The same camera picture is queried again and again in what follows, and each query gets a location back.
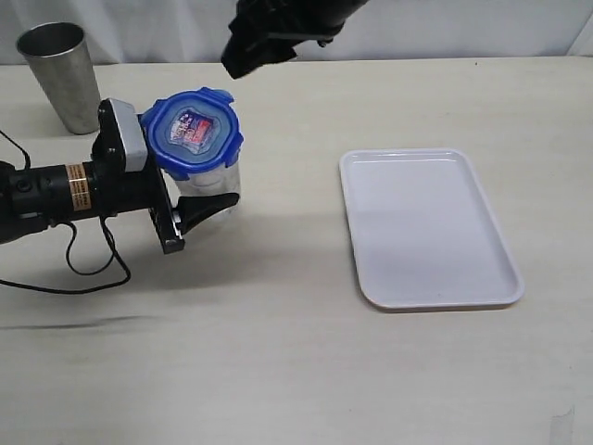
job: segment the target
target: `metal tumbler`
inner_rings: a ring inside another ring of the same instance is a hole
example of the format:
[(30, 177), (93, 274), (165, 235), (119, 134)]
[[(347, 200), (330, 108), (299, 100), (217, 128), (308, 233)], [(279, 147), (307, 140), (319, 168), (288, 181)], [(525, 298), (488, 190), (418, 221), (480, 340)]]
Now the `metal tumbler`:
[(17, 49), (66, 128), (74, 134), (97, 131), (101, 95), (84, 30), (74, 23), (45, 23), (24, 32)]

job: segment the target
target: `blue container lid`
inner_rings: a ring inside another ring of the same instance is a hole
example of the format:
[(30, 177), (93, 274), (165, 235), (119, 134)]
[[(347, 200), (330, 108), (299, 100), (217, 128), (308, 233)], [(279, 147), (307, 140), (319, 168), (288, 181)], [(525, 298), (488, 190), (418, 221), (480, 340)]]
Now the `blue container lid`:
[(223, 90), (202, 88), (160, 99), (140, 118), (157, 164), (176, 180), (210, 172), (239, 159), (243, 136)]

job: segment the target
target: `black wire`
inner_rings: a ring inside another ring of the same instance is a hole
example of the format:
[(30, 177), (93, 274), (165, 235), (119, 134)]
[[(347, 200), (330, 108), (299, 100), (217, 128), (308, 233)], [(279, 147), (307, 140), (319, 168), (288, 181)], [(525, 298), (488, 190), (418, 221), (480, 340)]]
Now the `black wire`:
[(20, 150), (20, 152), (22, 153), (22, 156), (25, 157), (25, 170), (30, 169), (31, 168), (31, 156), (29, 156), (29, 153), (27, 153), (27, 150), (25, 150), (14, 139), (12, 139), (12, 137), (10, 137), (8, 134), (4, 133), (2, 130), (0, 130), (0, 134), (3, 135), (5, 137), (5, 139), (10, 144), (12, 144), (13, 146), (15, 146), (16, 148), (18, 148)]
[[(30, 169), (31, 168), (31, 157), (29, 156), (29, 153), (27, 152), (27, 150), (25, 150), (22, 146), (20, 146), (16, 141), (14, 141), (10, 136), (8, 136), (8, 134), (3, 132), (2, 130), (0, 130), (0, 134), (3, 135), (8, 142), (10, 142), (13, 146), (15, 146), (16, 148), (18, 148), (20, 150), (23, 157), (25, 158), (25, 170)], [(111, 231), (107, 227), (107, 219), (104, 217), (100, 217), (99, 222), (101, 224), (101, 231), (103, 232), (103, 236), (105, 237), (105, 240), (107, 242), (109, 250), (111, 251), (111, 257), (109, 258), (107, 263), (103, 267), (97, 269), (96, 271), (92, 271), (92, 272), (81, 272), (78, 269), (76, 269), (72, 265), (71, 252), (72, 252), (72, 246), (74, 246), (74, 241), (76, 240), (76, 236), (78, 235), (78, 229), (72, 222), (63, 222), (62, 224), (68, 226), (70, 228), (70, 230), (72, 231), (72, 238), (70, 239), (70, 242), (68, 243), (68, 247), (66, 248), (66, 263), (67, 263), (68, 267), (75, 274), (81, 275), (81, 276), (92, 276), (92, 275), (98, 275), (98, 274), (104, 272), (115, 260), (120, 265), (121, 269), (125, 273), (124, 278), (122, 278), (121, 280), (113, 282), (113, 283), (108, 283), (106, 285), (87, 287), (85, 289), (54, 289), (52, 287), (25, 285), (22, 283), (16, 283), (13, 281), (7, 281), (7, 280), (2, 280), (2, 279), (0, 279), (0, 286), (15, 287), (17, 289), (32, 290), (34, 292), (43, 292), (45, 294), (54, 294), (54, 295), (85, 295), (85, 294), (91, 294), (91, 293), (99, 292), (101, 290), (106, 290), (106, 289), (110, 289), (113, 287), (125, 285), (132, 279), (132, 272), (130, 271), (130, 268), (128, 267), (126, 262), (121, 257), (120, 253), (118, 252), (118, 248), (116, 247), (116, 244), (115, 244), (115, 237), (113, 236), (113, 233), (111, 233)]]

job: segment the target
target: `white plastic tray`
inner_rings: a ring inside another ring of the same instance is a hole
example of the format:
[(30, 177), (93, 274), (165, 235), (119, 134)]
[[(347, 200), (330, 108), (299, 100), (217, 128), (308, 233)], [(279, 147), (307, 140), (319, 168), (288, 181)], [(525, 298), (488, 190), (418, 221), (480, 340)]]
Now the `white plastic tray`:
[(467, 158), (353, 151), (340, 161), (360, 288), (389, 309), (497, 307), (524, 293)]

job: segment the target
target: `table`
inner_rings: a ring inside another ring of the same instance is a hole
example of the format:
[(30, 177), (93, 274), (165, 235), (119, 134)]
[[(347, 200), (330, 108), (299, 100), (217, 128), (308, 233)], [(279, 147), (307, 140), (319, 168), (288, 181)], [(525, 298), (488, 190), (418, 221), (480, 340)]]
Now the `table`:
[[(1, 443), (591, 443), (593, 60), (293, 63), (242, 81), (219, 65), (118, 65), (97, 77), (138, 110), (229, 89), (244, 198), (175, 256), (144, 212), (111, 222), (134, 272), (125, 288), (0, 290)], [(88, 158), (94, 137), (66, 133), (25, 67), (0, 69), (0, 99), (0, 128), (35, 165)], [(358, 291), (339, 157), (434, 146), (469, 156), (498, 215), (527, 287), (506, 310), (387, 314)], [(2, 276), (88, 285), (66, 268), (68, 239), (60, 228), (2, 246)], [(74, 260), (106, 255), (97, 223), (82, 223)]]

